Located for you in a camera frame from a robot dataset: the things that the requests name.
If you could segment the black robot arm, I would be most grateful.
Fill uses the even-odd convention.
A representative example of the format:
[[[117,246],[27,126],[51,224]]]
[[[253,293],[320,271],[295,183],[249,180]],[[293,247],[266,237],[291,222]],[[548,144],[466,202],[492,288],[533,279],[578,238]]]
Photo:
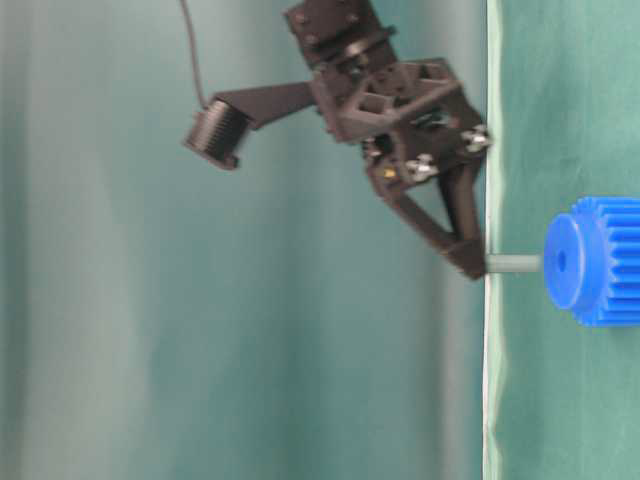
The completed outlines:
[[[449,64],[399,60],[368,1],[303,1],[285,16],[328,132],[361,146],[373,190],[429,245],[483,277],[473,187],[491,138]]]

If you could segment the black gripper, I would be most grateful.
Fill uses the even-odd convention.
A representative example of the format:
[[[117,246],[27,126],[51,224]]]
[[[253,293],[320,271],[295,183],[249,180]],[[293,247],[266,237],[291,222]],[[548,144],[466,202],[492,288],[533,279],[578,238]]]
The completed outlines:
[[[310,83],[329,132],[361,144],[365,157],[415,186],[437,176],[451,228],[438,224],[408,194],[393,190],[384,170],[369,166],[374,191],[456,269],[472,280],[486,274],[474,184],[491,145],[488,128],[442,58],[395,62],[375,72],[328,67]]]

